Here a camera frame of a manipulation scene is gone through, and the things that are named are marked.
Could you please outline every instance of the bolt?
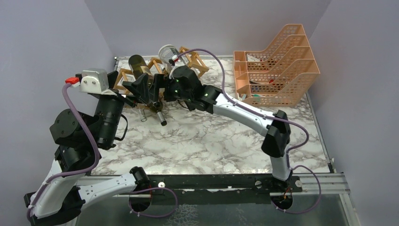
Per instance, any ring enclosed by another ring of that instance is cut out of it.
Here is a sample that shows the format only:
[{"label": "bolt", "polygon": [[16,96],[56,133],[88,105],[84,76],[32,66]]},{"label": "bolt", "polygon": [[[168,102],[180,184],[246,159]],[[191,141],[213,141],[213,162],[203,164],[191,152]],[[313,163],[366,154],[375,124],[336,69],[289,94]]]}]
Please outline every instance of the bolt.
[{"label": "bolt", "polygon": [[255,182],[255,186],[257,188],[261,188],[262,187],[262,182],[260,182],[259,180]]},{"label": "bolt", "polygon": [[297,187],[302,187],[302,181],[297,180],[297,181],[295,182],[295,185],[296,185]]}]

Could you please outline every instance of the white marble tabletop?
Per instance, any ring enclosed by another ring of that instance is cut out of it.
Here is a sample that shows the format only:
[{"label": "white marble tabletop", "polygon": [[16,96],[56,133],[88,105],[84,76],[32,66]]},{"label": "white marble tabletop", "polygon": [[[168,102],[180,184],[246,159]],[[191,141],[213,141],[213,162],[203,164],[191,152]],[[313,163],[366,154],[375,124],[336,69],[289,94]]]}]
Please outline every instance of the white marble tabletop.
[{"label": "white marble tabletop", "polygon": [[[215,60],[204,60],[210,70],[201,77],[203,84],[221,87],[221,70]],[[234,95],[234,75],[231,59],[222,59],[226,71],[226,91]],[[120,68],[129,69],[127,60]],[[329,172],[309,102],[304,96],[294,108],[262,108],[287,113],[288,119],[303,125],[310,134],[309,142],[290,152],[291,166],[305,165],[315,172]],[[92,175],[118,175],[134,166],[147,174],[232,174],[271,173],[269,156],[261,150],[263,137],[252,129],[229,118],[201,111],[188,111],[177,102],[165,104],[163,114],[168,122],[161,126],[156,115],[146,112],[148,120],[140,121],[136,109],[124,109],[128,132],[116,147],[100,150],[102,159]],[[117,136],[123,134],[120,120]],[[291,126],[291,145],[299,144],[305,134]],[[298,173],[306,172],[299,168]]]}]

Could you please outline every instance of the purple wall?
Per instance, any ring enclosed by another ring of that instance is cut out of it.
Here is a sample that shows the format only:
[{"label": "purple wall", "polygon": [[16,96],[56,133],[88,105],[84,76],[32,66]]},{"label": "purple wall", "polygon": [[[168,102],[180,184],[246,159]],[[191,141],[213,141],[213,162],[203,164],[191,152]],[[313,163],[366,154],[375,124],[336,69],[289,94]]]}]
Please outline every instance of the purple wall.
[{"label": "purple wall", "polygon": [[[39,188],[57,147],[48,128],[67,108],[64,80],[114,60],[83,0],[0,0],[0,21],[0,225],[23,226],[23,195]],[[94,112],[95,98],[70,93]]]},{"label": "purple wall", "polygon": [[397,0],[332,0],[310,39],[313,106],[364,226],[398,224],[398,11]]},{"label": "purple wall", "polygon": [[285,24],[310,37],[331,0],[85,0],[116,56],[157,55],[165,44],[218,55],[263,50]]}]

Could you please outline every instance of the glass panel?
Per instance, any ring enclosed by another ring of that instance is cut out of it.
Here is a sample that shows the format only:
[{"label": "glass panel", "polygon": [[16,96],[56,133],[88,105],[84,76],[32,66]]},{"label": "glass panel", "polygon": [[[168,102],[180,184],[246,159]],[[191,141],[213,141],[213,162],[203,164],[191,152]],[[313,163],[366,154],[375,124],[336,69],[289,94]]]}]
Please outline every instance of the glass panel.
[{"label": "glass panel", "polygon": [[[303,210],[316,200],[315,195],[294,196],[291,210]],[[145,213],[160,215],[171,210],[172,206],[150,206]],[[273,205],[229,204],[229,205],[180,205],[177,211],[167,218],[154,219],[129,214],[127,197],[114,197],[84,210],[77,225],[95,226],[348,226],[339,195],[323,195],[319,206],[313,211],[292,215],[275,210]]]}]

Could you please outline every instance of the file organizer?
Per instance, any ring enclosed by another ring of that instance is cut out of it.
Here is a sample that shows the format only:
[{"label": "file organizer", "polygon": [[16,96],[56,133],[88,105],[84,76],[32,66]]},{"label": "file organizer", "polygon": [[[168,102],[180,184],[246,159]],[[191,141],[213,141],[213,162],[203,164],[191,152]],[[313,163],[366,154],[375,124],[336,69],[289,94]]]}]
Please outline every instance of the file organizer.
[{"label": "file organizer", "polygon": [[301,24],[285,25],[263,51],[235,51],[233,69],[237,98],[254,106],[295,106],[320,74]]}]

